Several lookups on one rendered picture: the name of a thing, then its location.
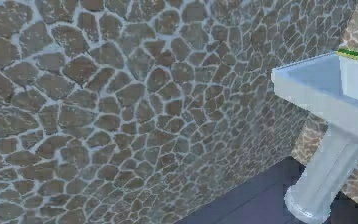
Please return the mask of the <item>green and yellow sponge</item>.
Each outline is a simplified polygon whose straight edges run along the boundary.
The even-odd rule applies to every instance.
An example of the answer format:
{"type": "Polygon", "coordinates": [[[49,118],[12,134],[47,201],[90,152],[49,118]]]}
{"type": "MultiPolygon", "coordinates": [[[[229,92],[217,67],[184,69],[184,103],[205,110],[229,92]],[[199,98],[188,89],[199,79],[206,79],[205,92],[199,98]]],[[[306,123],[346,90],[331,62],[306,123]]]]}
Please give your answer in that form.
{"type": "Polygon", "coordinates": [[[339,48],[336,53],[340,56],[347,57],[350,59],[358,60],[358,51],[345,49],[345,48],[339,48]]]}

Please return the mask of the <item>white pedestal sink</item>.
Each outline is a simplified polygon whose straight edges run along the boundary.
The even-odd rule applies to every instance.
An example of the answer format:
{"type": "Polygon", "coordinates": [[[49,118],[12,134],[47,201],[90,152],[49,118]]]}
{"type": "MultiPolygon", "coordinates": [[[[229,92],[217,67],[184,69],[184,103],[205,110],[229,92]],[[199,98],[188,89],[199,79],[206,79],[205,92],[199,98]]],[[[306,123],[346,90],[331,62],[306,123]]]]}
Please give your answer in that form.
{"type": "Polygon", "coordinates": [[[331,52],[274,68],[275,94],[325,120],[328,128],[298,181],[287,209],[306,224],[323,224],[358,164],[358,59],[331,52]]]}

